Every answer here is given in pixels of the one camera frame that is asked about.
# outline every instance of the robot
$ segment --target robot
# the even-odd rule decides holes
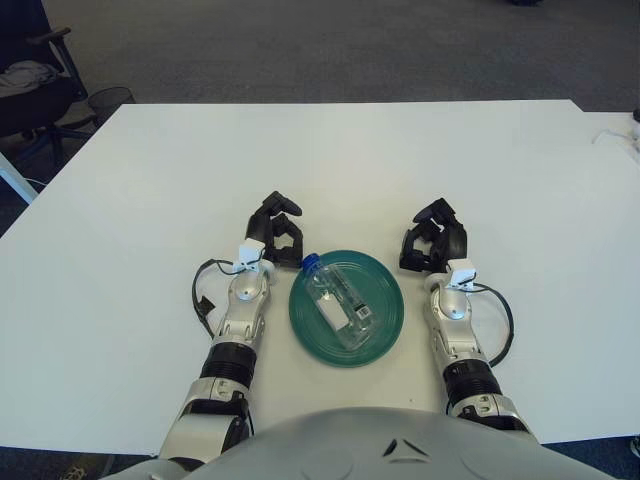
[[[476,291],[476,271],[467,258],[466,232],[444,199],[416,215],[417,225],[405,235],[399,263],[401,268],[429,272],[424,316],[451,411],[445,415],[377,407],[329,410],[250,437],[249,389],[270,285],[276,265],[298,267],[302,260],[302,232],[287,214],[299,216],[302,210],[280,193],[272,193],[249,219],[238,259],[210,260],[198,270],[199,274],[217,265],[235,277],[226,315],[215,332],[207,325],[213,345],[200,378],[193,382],[158,458],[107,478],[611,478],[540,446],[513,402],[503,395],[491,371],[500,355],[486,358],[471,325],[468,293]],[[274,237],[284,233],[294,244],[276,249]],[[418,237],[431,244],[429,254],[413,248]],[[198,274],[192,294],[204,325],[215,307],[206,297],[197,299]]]

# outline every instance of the gray carpet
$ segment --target gray carpet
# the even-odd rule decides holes
[[[638,106],[634,0],[45,0],[90,92],[139,102],[388,102],[570,98],[586,111]],[[67,119],[83,116],[78,105]],[[0,139],[10,159],[25,146]],[[65,141],[68,157],[81,142]],[[49,180],[49,152],[16,165]],[[0,182],[0,235],[24,210]],[[628,439],[550,446],[640,479]],[[0,448],[0,477],[56,479],[106,457]],[[119,456],[112,471],[142,460]]]

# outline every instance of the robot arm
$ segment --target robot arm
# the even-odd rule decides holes
[[[432,272],[425,280],[424,317],[447,389],[450,414],[498,430],[531,435],[513,402],[502,394],[473,332],[468,294],[474,291],[476,269],[466,258],[463,225],[442,198],[416,215],[414,222],[418,225],[404,238],[400,267]],[[431,243],[428,255],[413,248],[418,236]]]
[[[302,261],[302,233],[283,212],[302,214],[295,203],[273,192],[249,219],[238,258],[226,272],[235,274],[228,290],[228,310],[214,332],[200,378],[191,385],[167,434],[160,459],[192,470],[249,436],[249,388],[270,285],[275,282],[272,261],[289,267],[299,267]],[[294,244],[276,249],[274,237],[284,233],[294,238]]]

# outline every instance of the black wire mesh trash can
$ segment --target black wire mesh trash can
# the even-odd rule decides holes
[[[127,87],[110,87],[89,97],[89,107],[96,114],[96,125],[101,127],[115,111],[125,103],[136,103],[133,93]]]

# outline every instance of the plastic water bottle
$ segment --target plastic water bottle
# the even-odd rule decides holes
[[[349,351],[369,340],[379,327],[371,308],[349,284],[340,268],[324,265],[312,253],[302,261],[305,287],[340,343]]]

